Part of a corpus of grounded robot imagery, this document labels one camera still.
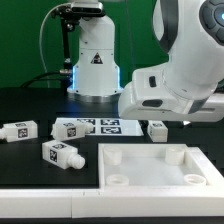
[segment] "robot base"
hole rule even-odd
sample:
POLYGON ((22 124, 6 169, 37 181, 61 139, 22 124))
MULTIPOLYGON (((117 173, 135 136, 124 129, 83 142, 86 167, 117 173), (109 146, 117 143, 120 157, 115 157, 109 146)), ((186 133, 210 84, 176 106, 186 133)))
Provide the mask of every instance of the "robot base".
POLYGON ((118 101, 120 93, 108 96, 89 96, 68 92, 68 97, 72 100, 78 100, 86 103, 111 103, 118 101))

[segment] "black table surface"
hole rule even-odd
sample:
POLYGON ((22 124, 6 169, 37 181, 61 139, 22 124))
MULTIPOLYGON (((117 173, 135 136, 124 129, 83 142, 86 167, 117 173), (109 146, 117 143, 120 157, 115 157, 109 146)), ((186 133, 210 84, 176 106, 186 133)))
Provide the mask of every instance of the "black table surface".
MULTIPOLYGON (((153 144, 143 126, 144 136, 86 136, 66 141, 78 147, 86 159, 81 170, 62 170, 42 159, 42 143, 52 140, 52 124, 58 117, 118 118, 117 102, 90 104, 76 102, 60 89, 0 89, 0 128, 5 123, 34 120, 38 139, 7 143, 0 140, 0 189, 98 188, 98 143, 153 144)), ((215 123, 166 122, 168 144, 199 147, 224 175, 224 120, 215 123)), ((119 218, 38 220, 38 223, 224 223, 224 217, 119 218)), ((36 223, 37 220, 7 219, 4 223, 36 223)))

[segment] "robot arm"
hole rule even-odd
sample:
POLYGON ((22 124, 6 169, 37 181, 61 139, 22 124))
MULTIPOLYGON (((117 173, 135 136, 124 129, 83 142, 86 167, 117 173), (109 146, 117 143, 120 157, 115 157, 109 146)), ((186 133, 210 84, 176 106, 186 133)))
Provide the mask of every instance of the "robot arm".
POLYGON ((224 96, 224 0, 158 0, 153 26, 169 62, 136 70, 119 113, 127 119, 217 121, 224 96))

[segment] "cable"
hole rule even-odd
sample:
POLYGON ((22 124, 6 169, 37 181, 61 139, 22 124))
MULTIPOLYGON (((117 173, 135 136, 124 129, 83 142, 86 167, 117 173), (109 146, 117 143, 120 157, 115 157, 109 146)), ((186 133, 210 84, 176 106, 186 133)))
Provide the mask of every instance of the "cable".
POLYGON ((24 88, 24 86, 26 87, 26 84, 27 83, 32 83, 33 80, 38 80, 38 79, 41 79, 43 77, 48 77, 48 76, 51 76, 51 75, 60 75, 60 74, 61 74, 60 72, 46 72, 44 74, 38 75, 38 76, 34 77, 33 79, 23 83, 20 87, 21 88, 24 88))
POLYGON ((62 81, 65 81, 65 80, 67 80, 67 79, 32 79, 32 80, 30 80, 30 81, 28 81, 28 82, 25 82, 25 83, 23 83, 20 87, 21 88, 27 88, 27 87, 29 87, 32 83, 34 83, 34 82, 39 82, 39 81, 60 81, 60 82, 62 82, 62 81))
POLYGON ((64 4, 61 4, 61 5, 57 5, 55 6, 54 8, 52 8, 48 13, 47 15, 45 16, 42 24, 41 24, 41 28, 40 28, 40 36, 39 36, 39 50, 40 50, 40 58, 41 58, 41 62, 42 62, 42 65, 43 65, 43 68, 44 68, 44 71, 47 72, 47 66, 46 66, 46 63, 45 63, 45 60, 44 60, 44 55, 43 55, 43 49, 42 49, 42 42, 43 42, 43 31, 44 31, 44 27, 45 27, 45 23, 48 19, 48 17, 50 16, 50 14, 55 10, 57 9, 58 7, 61 7, 61 6, 69 6, 71 5, 71 3, 64 3, 64 4))

